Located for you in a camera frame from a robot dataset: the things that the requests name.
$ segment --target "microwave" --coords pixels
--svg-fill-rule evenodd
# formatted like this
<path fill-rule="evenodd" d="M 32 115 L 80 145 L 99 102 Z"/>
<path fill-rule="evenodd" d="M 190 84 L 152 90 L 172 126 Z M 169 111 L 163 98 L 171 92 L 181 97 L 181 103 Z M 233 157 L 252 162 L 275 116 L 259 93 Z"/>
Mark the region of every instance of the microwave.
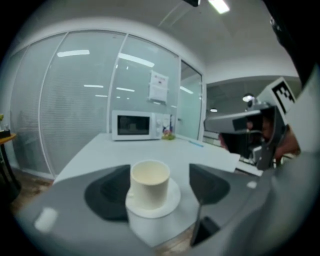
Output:
<path fill-rule="evenodd" d="M 154 112 L 112 111 L 112 140 L 160 140 L 170 130 L 171 115 Z"/>

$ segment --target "glass partition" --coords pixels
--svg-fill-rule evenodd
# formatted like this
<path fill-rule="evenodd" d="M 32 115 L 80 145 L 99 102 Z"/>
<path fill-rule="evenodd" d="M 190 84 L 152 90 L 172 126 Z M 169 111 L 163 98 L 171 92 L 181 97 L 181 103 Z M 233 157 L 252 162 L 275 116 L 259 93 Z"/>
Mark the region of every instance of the glass partition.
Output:
<path fill-rule="evenodd" d="M 18 134 L 13 140 L 20 168 L 50 173 L 40 144 L 38 108 L 40 90 L 52 55 L 63 35 L 32 44 L 21 62 L 11 98 L 11 127 Z"/>
<path fill-rule="evenodd" d="M 58 175 L 96 135 L 105 133 L 112 71 L 123 34 L 68 34 L 43 85 L 40 128 L 50 168 Z"/>
<path fill-rule="evenodd" d="M 148 99 L 152 71 L 168 77 L 166 103 Z M 129 36 L 116 65 L 110 110 L 156 112 L 176 116 L 178 82 L 177 55 L 149 41 Z"/>
<path fill-rule="evenodd" d="M 14 131 L 14 128 L 11 127 L 10 122 L 10 112 L 11 106 L 14 104 L 11 102 L 12 91 L 15 83 L 15 78 L 17 75 L 17 71 L 20 65 L 20 62 L 25 54 L 26 49 L 18 51 L 15 55 L 13 55 L 9 61 L 5 70 L 3 72 L 3 76 L 1 76 L 0 82 L 0 113 L 4 114 L 4 118 L 1 121 L 1 128 L 5 128 L 5 125 L 9 125 L 10 129 Z M 15 167 L 19 167 L 17 162 L 14 147 L 12 141 L 9 141 L 5 144 L 5 151 L 8 157 L 8 160 L 11 165 Z"/>
<path fill-rule="evenodd" d="M 177 134 L 194 140 L 198 139 L 202 100 L 202 76 L 182 61 Z"/>

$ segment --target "saucer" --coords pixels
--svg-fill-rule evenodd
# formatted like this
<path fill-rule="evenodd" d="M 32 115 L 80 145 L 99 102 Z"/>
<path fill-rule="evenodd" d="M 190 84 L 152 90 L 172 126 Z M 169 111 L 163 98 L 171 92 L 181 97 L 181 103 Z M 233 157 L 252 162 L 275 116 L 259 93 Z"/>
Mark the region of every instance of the saucer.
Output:
<path fill-rule="evenodd" d="M 125 198 L 125 206 L 127 210 L 131 211 L 135 215 L 147 219 L 161 218 L 172 213 L 177 208 L 181 199 L 181 192 L 179 186 L 172 178 L 169 179 L 166 201 L 163 206 L 157 209 L 147 210 L 137 207 L 135 204 L 134 197 L 129 196 L 130 193 L 131 190 L 129 189 Z"/>

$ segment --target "cup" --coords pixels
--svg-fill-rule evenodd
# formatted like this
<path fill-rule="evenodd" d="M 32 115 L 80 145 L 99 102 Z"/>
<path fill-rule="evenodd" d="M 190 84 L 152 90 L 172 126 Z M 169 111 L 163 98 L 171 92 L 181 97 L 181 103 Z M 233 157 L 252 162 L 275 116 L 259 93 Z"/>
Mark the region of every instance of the cup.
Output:
<path fill-rule="evenodd" d="M 156 160 L 146 160 L 131 167 L 129 196 L 137 207 L 154 210 L 167 200 L 169 167 Z"/>

